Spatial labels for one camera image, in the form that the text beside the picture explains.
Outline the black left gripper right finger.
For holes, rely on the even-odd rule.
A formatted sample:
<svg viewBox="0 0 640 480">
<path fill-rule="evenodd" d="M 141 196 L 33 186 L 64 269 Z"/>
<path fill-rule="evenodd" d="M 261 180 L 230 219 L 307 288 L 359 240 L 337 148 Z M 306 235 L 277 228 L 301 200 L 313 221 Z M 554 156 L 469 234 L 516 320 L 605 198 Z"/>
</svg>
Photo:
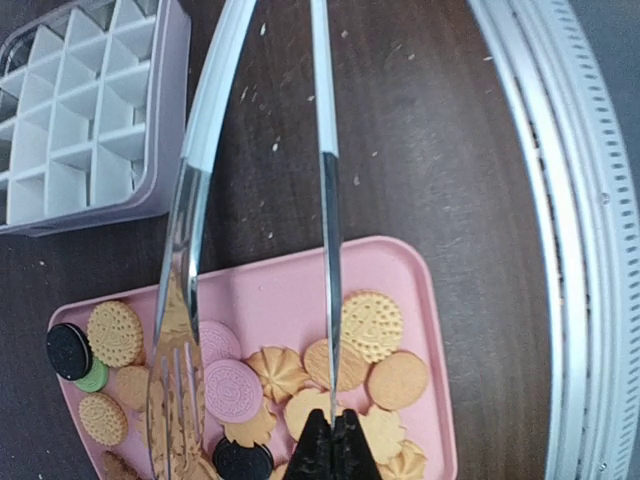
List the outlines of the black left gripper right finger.
<svg viewBox="0 0 640 480">
<path fill-rule="evenodd" d="M 379 479 L 377 464 L 360 425 L 358 414 L 345 409 L 333 429 L 333 478 Z"/>
</svg>

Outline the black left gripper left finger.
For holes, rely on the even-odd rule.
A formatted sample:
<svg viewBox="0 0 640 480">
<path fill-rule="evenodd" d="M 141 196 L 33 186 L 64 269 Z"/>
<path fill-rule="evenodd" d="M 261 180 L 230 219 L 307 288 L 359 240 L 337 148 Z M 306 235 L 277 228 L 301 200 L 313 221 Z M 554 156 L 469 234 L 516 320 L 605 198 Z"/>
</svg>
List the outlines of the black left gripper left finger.
<svg viewBox="0 0 640 480">
<path fill-rule="evenodd" d="M 331 433 L 324 412 L 321 409 L 312 410 L 288 463 L 289 480 L 331 478 Z"/>
</svg>

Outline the lilac divided storage box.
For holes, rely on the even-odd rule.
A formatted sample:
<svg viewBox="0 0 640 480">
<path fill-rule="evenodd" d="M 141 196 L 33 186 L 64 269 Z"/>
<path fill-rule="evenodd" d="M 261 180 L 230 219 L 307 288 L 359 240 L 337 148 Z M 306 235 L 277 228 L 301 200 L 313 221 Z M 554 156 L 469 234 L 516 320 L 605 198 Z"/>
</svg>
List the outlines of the lilac divided storage box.
<svg viewBox="0 0 640 480">
<path fill-rule="evenodd" d="M 69 1 L 1 47 L 1 231 L 44 236 L 170 207 L 191 21 L 177 1 Z"/>
</svg>

